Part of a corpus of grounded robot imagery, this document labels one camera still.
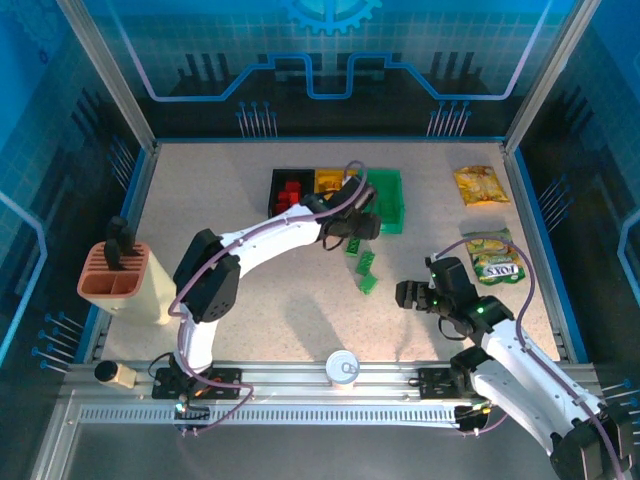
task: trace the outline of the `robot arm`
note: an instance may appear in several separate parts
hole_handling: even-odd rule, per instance
[[[513,314],[498,299],[479,297],[459,259],[427,259],[427,266],[430,282],[399,283],[396,301],[402,308],[413,308],[415,303],[417,310],[440,315],[441,321],[451,322],[458,333],[473,341],[473,347],[451,359],[459,390],[487,398],[518,422],[545,449],[562,480],[615,476],[586,409],[604,427],[622,471],[631,467],[633,431],[625,409],[605,406],[569,378],[526,332],[517,331]],[[572,388],[573,395],[558,379]]]
[[[366,240],[377,238],[380,233],[380,218],[364,213],[376,198],[376,191],[370,185],[362,189],[351,206],[334,215],[315,221],[299,220],[341,205],[352,196],[359,183],[360,178],[353,177],[327,201],[320,195],[309,195],[281,215],[238,232],[215,236],[207,229],[194,237],[173,277],[178,290],[216,252],[239,238],[244,238],[249,232],[257,232],[234,248],[232,255],[223,256],[214,269],[199,279],[183,300],[182,311],[187,315],[184,354],[196,373],[211,365],[211,347],[218,326],[217,320],[233,307],[239,280],[255,267],[304,245],[321,241],[326,246],[328,237],[344,239],[354,236]],[[281,225],[264,228],[273,223]],[[181,370],[186,371],[180,357],[176,351],[174,358]]]

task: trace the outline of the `blue trim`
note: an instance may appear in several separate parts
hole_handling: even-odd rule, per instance
[[[529,197],[531,211],[533,212],[533,218],[536,222],[538,232],[540,233],[542,248],[544,249],[544,253],[547,256],[547,260],[549,262],[551,277],[553,279],[553,283],[556,286],[556,291],[558,292],[558,298],[560,299],[560,305],[562,306],[562,311],[564,312],[567,329],[569,330],[569,335],[571,336],[571,343],[573,343],[573,350],[576,354],[576,359],[580,363],[587,363],[589,361],[589,357],[587,356],[587,351],[584,347],[582,336],[580,335],[580,329],[578,328],[578,322],[576,321],[576,317],[573,313],[573,308],[571,308],[569,295],[567,294],[567,289],[564,285],[564,281],[562,280],[562,274],[560,273],[560,267],[558,266],[558,261],[553,251],[553,246],[551,245],[551,238],[549,237],[549,233],[547,232],[547,229],[544,225],[542,212],[540,211],[540,206],[538,205],[538,202],[536,200],[536,193],[533,189],[533,184],[531,183],[531,178],[529,177],[529,172],[527,171],[527,166],[524,163],[524,157],[522,156],[520,148],[516,150],[515,158],[518,164],[518,169],[520,170],[520,174],[522,175],[524,188],[527,192],[527,196]]]
[[[42,273],[44,264],[47,261],[48,252],[44,229],[42,228],[42,223],[40,222],[40,220],[28,213],[25,209],[23,209],[20,205],[14,202],[3,192],[0,192],[0,202],[4,203],[7,208],[9,208],[9,210],[13,211],[13,213],[18,215],[27,225],[29,225],[36,231],[36,236],[38,238],[38,248],[40,249],[38,262],[36,263],[33,272],[31,272],[31,276],[29,277],[27,287],[22,294],[22,298],[20,299],[18,308],[16,308],[16,311],[13,314],[13,318],[11,319],[11,323],[9,324],[7,333],[2,339],[2,343],[0,344],[0,366],[2,366],[2,363],[7,356],[7,352],[9,351],[9,347],[11,346],[11,342],[13,342],[16,331],[20,326],[20,322],[22,321],[24,312],[27,309],[27,304],[29,303],[29,300],[31,300],[33,290],[36,288],[36,283],[38,282],[38,278],[40,278],[40,274]]]
[[[296,142],[416,142],[425,143],[503,143],[505,137],[425,137],[416,135],[410,137],[258,137],[258,138],[238,138],[238,137],[166,137],[158,138],[158,143],[244,143],[244,142],[269,142],[269,143],[296,143]]]
[[[131,181],[129,182],[127,196],[124,197],[124,202],[122,203],[122,210],[120,211],[121,217],[127,217],[127,215],[129,215],[129,209],[131,208],[131,202],[133,201],[133,197],[136,193],[136,186],[138,185],[138,180],[140,178],[140,172],[142,171],[144,160],[145,151],[141,148],[140,153],[138,154],[138,159],[136,160],[136,167],[133,169],[133,175],[131,175]]]
[[[636,297],[636,302],[638,302],[638,305],[640,305],[640,285],[638,285],[638,279],[633,273],[633,269],[631,268],[631,264],[627,259],[627,255],[624,253],[627,247],[627,240],[629,238],[629,230],[631,230],[631,227],[638,223],[638,221],[640,221],[640,209],[633,212],[622,223],[617,254],[618,259],[620,260],[620,264],[622,265],[622,269],[624,270],[624,274],[627,276],[627,280],[629,281],[629,285],[631,286],[631,290],[633,291],[633,295]]]
[[[120,216],[125,217],[127,220],[131,221],[131,204],[133,203],[133,198],[136,195],[138,190],[138,183],[140,181],[140,174],[147,163],[147,154],[144,149],[140,149],[140,153],[138,154],[138,159],[136,160],[136,166],[133,169],[133,175],[131,176],[131,182],[129,183],[129,189],[127,190],[127,195],[124,197],[124,202],[122,202],[122,209],[120,210]],[[87,353],[87,349],[89,348],[89,342],[91,342],[91,337],[93,336],[93,329],[96,326],[96,320],[98,319],[98,313],[100,308],[95,305],[91,305],[89,309],[89,313],[87,315],[87,320],[84,323],[84,330],[82,331],[82,336],[80,337],[80,342],[78,343],[78,349],[76,350],[75,357],[73,359],[74,363],[83,363],[84,356]]]

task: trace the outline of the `yellow compartment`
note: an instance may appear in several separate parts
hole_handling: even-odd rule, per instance
[[[326,192],[327,190],[340,190],[342,188],[342,170],[316,170],[315,193]],[[350,176],[358,174],[357,170],[349,170]]]

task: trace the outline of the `small green block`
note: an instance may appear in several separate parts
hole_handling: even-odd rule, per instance
[[[371,275],[371,273],[367,273],[364,278],[360,281],[360,291],[365,295],[369,295],[373,292],[373,289],[378,284],[378,279]]]
[[[347,250],[345,251],[345,253],[349,257],[355,257],[356,255],[358,255],[359,248],[360,248],[360,239],[352,238],[351,240],[349,240],[349,243],[347,245]]]
[[[369,273],[374,258],[376,258],[375,253],[363,252],[362,257],[360,257],[360,261],[358,262],[358,266],[356,267],[356,273],[359,275],[366,275]]]

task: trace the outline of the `yellow snack bag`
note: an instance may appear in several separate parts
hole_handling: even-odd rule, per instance
[[[465,233],[463,237],[497,237],[511,241],[508,228],[495,232]],[[495,285],[496,283],[518,283],[525,277],[524,268],[518,252],[500,240],[469,240],[467,251],[471,256],[473,270],[480,283]]]
[[[492,167],[464,167],[453,172],[465,205],[509,203]]]

